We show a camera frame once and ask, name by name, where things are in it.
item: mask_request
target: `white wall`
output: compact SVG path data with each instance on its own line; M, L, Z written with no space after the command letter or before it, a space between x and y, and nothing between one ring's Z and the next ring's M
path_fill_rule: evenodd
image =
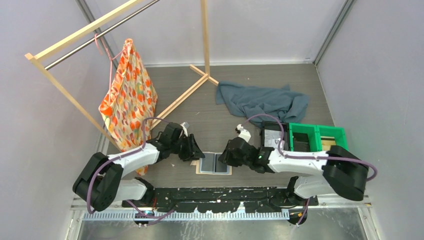
M4 1L0 22L0 239L60 240L72 185L99 132L24 54L37 54L87 22L73 0ZM97 107L109 81L105 56L89 46L51 72L100 122Z
M423 239L424 1L359 0L318 66L334 124L376 165L386 239Z
M96 18L124 2L87 1ZM211 63L311 62L344 2L209 0ZM115 53L126 38L134 39L148 65L204 62L200 0L161 0L107 37Z

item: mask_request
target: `gray towel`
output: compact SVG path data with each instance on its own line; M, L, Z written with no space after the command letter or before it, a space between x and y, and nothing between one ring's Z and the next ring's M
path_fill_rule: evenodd
M229 81L220 81L216 90L216 104L226 104L229 112L247 118L256 114L269 114L283 123L299 123L305 116L309 96L283 88L243 86ZM272 121L268 116L250 120L258 127L262 121Z

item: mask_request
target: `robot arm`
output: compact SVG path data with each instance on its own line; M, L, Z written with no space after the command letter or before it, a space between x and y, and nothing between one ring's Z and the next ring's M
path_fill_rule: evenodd
M294 172L310 176L295 176L289 181L287 200L300 205L312 196L333 194L353 200L364 198L368 167L362 164L327 160L325 157L359 159L340 146L329 151L296 152L282 151L273 147L255 148L248 142L249 132L237 126L238 137L229 140L219 161L238 167L247 165L258 173Z
M178 154L183 161L205 157L193 134L187 134L185 127L171 122L158 137L146 141L144 147L108 156L101 152L95 153L75 181L72 190L87 201L89 184L95 177L90 205L99 212L116 201L137 200L149 203L153 197L151 184L141 178L132 180L122 178L140 167L160 162L170 154ZM103 176L94 176L102 164L112 159L116 160L100 172Z

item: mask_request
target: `floral garment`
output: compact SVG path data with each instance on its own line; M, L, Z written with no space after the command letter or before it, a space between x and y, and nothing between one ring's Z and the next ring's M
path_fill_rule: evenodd
M132 39L125 40L116 75L98 110L122 152L143 144L142 121L155 114L158 95ZM150 139L152 121L145 123ZM144 175L147 166L137 170Z

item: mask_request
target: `green plastic bin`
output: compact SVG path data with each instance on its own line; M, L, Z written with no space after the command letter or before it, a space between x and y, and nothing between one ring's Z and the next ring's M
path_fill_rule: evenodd
M293 133L307 134L310 152L321 150L321 137L316 125L289 123L290 150L294 151Z
M336 127L336 126L322 126L317 125L316 126L319 131L319 138L321 137L334 137L335 144L337 146L343 147L346 150L349 150L348 148L348 141L346 140L346 134L345 129L342 127ZM322 145L319 144L319 151L321 151Z

